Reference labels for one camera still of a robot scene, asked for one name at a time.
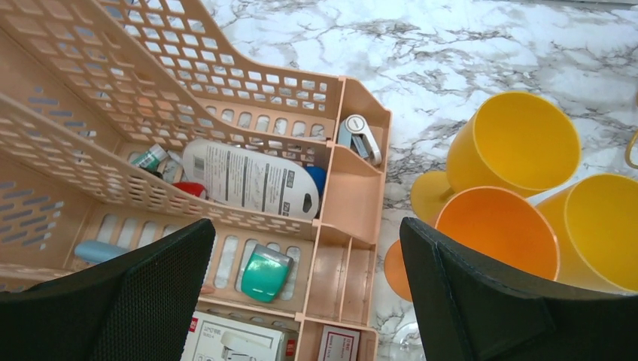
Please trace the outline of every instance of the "light blue object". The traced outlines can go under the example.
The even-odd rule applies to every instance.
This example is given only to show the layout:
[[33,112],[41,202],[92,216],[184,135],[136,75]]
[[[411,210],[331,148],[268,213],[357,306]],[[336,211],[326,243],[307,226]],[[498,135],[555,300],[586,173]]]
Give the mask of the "light blue object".
[[272,302],[286,283],[293,259],[261,244],[255,246],[242,278],[242,292],[261,302]]
[[89,263],[102,263],[121,256],[128,251],[126,248],[104,242],[85,241],[75,247],[74,253],[75,256]]
[[305,170],[310,174],[314,184],[317,186],[319,196],[323,196],[324,188],[326,187],[326,178],[328,178],[326,171],[319,167],[305,167]]

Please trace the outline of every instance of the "teal container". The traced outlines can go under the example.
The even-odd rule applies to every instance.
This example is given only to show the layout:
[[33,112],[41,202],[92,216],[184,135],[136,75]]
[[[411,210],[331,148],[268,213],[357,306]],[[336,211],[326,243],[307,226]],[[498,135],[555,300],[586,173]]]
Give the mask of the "teal container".
[[242,292],[261,302],[272,302],[284,288],[293,259],[261,244],[255,246],[242,278]]

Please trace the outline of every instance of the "beige plastic organizer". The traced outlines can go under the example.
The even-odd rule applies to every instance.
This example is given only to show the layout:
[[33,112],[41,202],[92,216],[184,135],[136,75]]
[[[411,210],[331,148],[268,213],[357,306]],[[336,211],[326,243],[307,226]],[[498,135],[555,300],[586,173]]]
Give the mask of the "beige plastic organizer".
[[[198,308],[300,331],[296,359],[317,357],[323,325],[369,327],[391,114],[355,79],[246,59],[199,0],[0,0],[0,289],[86,268],[74,247],[135,249],[194,220],[217,230]],[[335,143],[363,115],[383,163]],[[158,143],[209,138],[327,170],[314,220],[227,207],[129,164]],[[295,262],[264,304],[238,291],[255,244]]]

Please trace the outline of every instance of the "yellow plastic cup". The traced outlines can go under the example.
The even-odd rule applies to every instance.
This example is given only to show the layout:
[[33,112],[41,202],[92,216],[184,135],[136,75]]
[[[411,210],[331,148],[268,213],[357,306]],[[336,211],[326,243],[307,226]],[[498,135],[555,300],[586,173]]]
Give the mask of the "yellow plastic cup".
[[554,281],[560,268],[551,226],[526,199],[498,187],[455,194],[433,222],[456,242],[514,268]]
[[580,163],[578,133],[565,113],[524,92],[489,98],[450,146],[455,192],[496,186],[529,197],[568,181]]
[[597,174],[538,204],[556,231],[563,284],[638,292],[638,182]]

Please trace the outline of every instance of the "product box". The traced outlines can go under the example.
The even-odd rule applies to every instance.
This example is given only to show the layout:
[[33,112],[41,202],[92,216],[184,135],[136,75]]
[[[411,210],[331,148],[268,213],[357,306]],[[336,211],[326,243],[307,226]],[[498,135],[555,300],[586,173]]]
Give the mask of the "product box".
[[319,361],[357,361],[358,331],[324,326],[319,348]]
[[292,361],[298,333],[196,311],[181,361]]

